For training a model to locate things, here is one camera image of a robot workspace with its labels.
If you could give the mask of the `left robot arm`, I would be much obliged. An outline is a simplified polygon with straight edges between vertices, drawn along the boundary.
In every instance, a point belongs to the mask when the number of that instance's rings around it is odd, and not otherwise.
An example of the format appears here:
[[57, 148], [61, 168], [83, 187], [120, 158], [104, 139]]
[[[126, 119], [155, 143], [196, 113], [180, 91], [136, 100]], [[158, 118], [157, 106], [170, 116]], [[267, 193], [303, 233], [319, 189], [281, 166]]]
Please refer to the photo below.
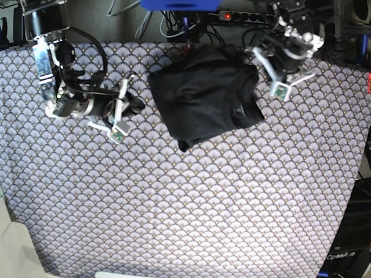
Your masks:
[[254, 55], [273, 82], [293, 84], [304, 62], [324, 45], [325, 26], [305, 1], [253, 1], [262, 27], [243, 33], [244, 51]]

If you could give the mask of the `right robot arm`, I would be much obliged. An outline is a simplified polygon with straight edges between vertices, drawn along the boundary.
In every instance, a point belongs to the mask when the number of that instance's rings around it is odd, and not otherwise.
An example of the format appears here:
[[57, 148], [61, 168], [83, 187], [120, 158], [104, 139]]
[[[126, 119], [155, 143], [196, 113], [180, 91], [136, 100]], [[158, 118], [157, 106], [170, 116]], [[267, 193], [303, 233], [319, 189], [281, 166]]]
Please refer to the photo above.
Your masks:
[[[145, 105], [129, 93], [129, 78], [123, 79], [119, 88], [101, 87], [108, 72], [108, 59], [100, 42], [85, 31], [70, 26], [66, 1], [21, 1], [20, 4], [26, 39], [35, 42], [32, 50], [48, 117], [94, 116], [104, 122], [103, 125], [91, 123], [95, 129], [127, 135], [129, 126], [123, 118], [139, 114]], [[103, 68], [89, 79], [82, 79], [85, 72], [72, 67], [76, 54], [66, 39], [67, 31], [90, 40], [102, 58]]]

